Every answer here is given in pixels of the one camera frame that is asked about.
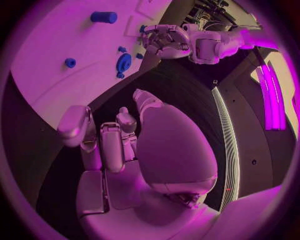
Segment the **blue object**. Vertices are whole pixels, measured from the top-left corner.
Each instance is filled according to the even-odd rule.
[[[116,70],[118,71],[118,73],[123,73],[130,68],[131,64],[132,64],[131,55],[128,53],[124,53],[122,56],[119,57],[116,63]]]
[[[76,65],[76,60],[74,58],[67,58],[64,61],[64,64],[68,67],[68,68],[74,68]]]
[[[90,20],[92,22],[98,22],[98,23],[107,23],[107,24],[113,24],[115,21],[117,21],[118,15],[115,12],[102,12],[102,11],[94,11],[91,16]]]
[[[144,33],[146,27],[147,27],[147,26],[142,25],[142,26],[140,27],[140,29],[139,29],[139,32],[140,32],[140,33]]]
[[[127,52],[126,48],[125,48],[125,47],[122,47],[122,46],[119,46],[117,50],[118,50],[119,52],[121,52],[121,53],[126,53],[126,52]]]
[[[143,56],[143,54],[137,53],[137,54],[136,54],[136,58],[137,58],[137,59],[143,59],[144,56]]]
[[[123,79],[125,77],[125,75],[123,73],[121,73],[121,72],[118,72],[117,75],[116,75],[116,77],[118,79]]]

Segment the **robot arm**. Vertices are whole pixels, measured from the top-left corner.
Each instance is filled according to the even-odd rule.
[[[142,32],[147,51],[162,59],[189,56],[196,64],[217,64],[220,59],[237,53],[239,49],[255,46],[278,49],[277,44],[263,30],[235,28],[233,31],[200,31],[196,24],[147,26]]]

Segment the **magenta light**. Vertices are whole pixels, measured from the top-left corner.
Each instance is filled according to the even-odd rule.
[[[274,70],[274,67],[272,63],[269,61],[267,63],[270,75],[272,77],[273,83],[275,85],[275,90],[276,90],[276,97],[278,100],[278,110],[279,110],[279,129],[284,130],[286,129],[286,111],[285,111],[285,104],[284,104],[284,98],[283,98],[283,93],[280,88],[280,84],[276,75],[276,72]]]
[[[272,112],[272,129],[279,130],[280,129],[279,98],[276,92],[275,83],[272,79],[268,66],[262,65],[261,69],[270,97],[271,112]]]
[[[260,82],[260,88],[261,88],[263,103],[264,103],[264,127],[266,130],[271,130],[273,125],[273,120],[272,120],[272,108],[271,108],[269,90],[263,72],[259,67],[256,68],[256,73]]]

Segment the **dark floor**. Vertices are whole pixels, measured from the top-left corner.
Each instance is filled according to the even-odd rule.
[[[136,88],[147,90],[162,101],[186,113],[203,131],[218,164],[218,181],[207,195],[205,203],[218,210],[225,181],[225,146],[217,107],[211,90],[200,83],[176,61],[162,61],[158,67],[137,78],[94,110],[97,127],[114,121],[118,110],[126,106],[138,120],[139,114],[132,99]],[[37,200],[37,212],[55,229],[69,239],[83,239],[77,221],[75,198],[81,173],[84,171],[78,148],[63,148],[53,162]]]

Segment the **humanoid robot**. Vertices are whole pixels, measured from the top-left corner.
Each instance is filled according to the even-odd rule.
[[[147,51],[162,59],[189,57],[217,64],[239,48],[277,46],[262,30],[199,31],[195,24],[141,28]],[[80,146],[85,172],[76,197],[79,221],[91,239],[180,240],[198,228],[201,239],[219,213],[203,202],[216,184],[217,162],[198,126],[176,107],[137,89],[137,121],[122,107],[97,133],[91,109],[71,106],[57,128],[64,144]]]

